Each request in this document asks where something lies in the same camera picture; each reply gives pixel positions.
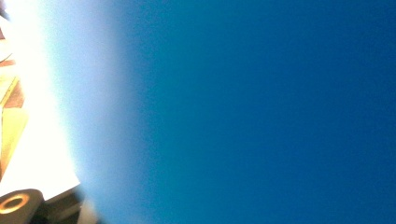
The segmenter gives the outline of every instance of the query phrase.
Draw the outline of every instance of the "bright light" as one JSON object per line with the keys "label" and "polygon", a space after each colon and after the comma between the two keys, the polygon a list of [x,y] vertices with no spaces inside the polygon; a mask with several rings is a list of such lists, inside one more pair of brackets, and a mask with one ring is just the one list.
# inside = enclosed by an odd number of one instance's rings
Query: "bright light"
{"label": "bright light", "polygon": [[47,200],[78,184],[68,155],[58,102],[51,92],[38,1],[9,1],[12,42],[26,95],[29,120],[0,184],[0,195],[17,189],[39,189]]}

